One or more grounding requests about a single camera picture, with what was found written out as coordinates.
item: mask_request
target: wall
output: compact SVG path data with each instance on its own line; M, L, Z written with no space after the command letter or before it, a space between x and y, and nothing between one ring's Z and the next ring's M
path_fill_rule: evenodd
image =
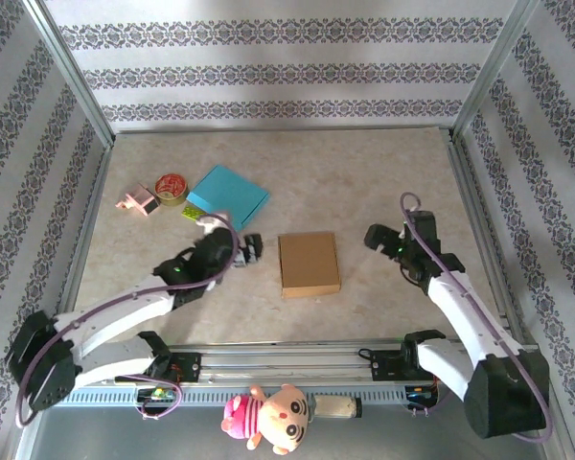
M575 446L575 1L538 4L463 147Z
M32 311L55 312L104 148L16 0L0 0L0 454L16 385L4 357Z
M450 126L516 0L45 0L116 132Z

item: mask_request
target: blue box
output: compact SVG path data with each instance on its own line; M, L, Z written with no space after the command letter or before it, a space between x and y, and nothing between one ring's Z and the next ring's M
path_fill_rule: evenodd
M268 201L268 192L223 167L215 166L197 183L188 201L207 213L227 211L240 232Z

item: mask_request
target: beige surface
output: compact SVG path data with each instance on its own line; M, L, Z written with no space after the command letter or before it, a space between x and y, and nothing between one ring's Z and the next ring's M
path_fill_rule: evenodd
M458 255L491 305L446 148L440 132L428 128L119 136L78 307L133 286L201 236L199 227L180 216L182 206L161 207L145 218L115 208L121 193L137 181L151 187L164 173L181 173L196 184L217 163L271 193L245 228L262 234L263 259L230 270L201 300L136 331L154 329L169 344L400 337L432 328L455 335L396 264L362 243L373 223L400 228L398 199L405 190L435 213L443 249ZM282 300L277 236L322 230L336 234L342 290Z

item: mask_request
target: plush doll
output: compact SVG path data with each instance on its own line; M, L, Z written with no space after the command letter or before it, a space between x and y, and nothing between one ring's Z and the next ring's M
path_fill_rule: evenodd
M221 429L236 439L247 439L247 448L255 449L264 436L273 451L286 455L300 445L309 423L307 398L293 385L266 398L262 388L252 386L251 396L237 396L224 408Z

